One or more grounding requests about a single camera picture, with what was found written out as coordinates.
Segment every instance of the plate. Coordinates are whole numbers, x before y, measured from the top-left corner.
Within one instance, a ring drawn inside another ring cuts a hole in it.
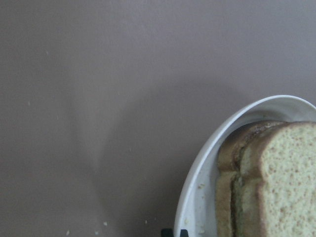
[[[261,120],[316,121],[316,107],[308,101],[276,95],[258,100],[227,119],[207,140],[188,173],[181,191],[174,236],[186,229],[189,237],[216,237],[215,183],[219,175],[216,158],[225,138],[237,128]]]

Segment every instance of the white plate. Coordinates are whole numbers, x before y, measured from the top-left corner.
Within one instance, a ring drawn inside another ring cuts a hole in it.
[[[316,121],[316,107],[290,95],[277,95],[256,101],[227,119],[207,140],[196,157],[178,203],[174,236],[181,229],[189,237],[216,237],[215,181],[218,177],[216,157],[225,138],[237,128],[260,120]]]

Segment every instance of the sandwich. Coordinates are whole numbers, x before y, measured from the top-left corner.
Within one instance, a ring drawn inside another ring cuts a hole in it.
[[[316,123],[260,121],[222,144],[218,237],[316,237]]]

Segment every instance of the slice of bread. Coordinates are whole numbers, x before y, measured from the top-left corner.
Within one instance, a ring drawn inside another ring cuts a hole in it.
[[[220,149],[218,237],[316,237],[316,123],[264,123]]]

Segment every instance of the black object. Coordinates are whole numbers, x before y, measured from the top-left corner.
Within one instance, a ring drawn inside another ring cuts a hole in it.
[[[162,229],[161,237],[174,237],[172,229]],[[181,230],[180,237],[189,237],[187,230]]]

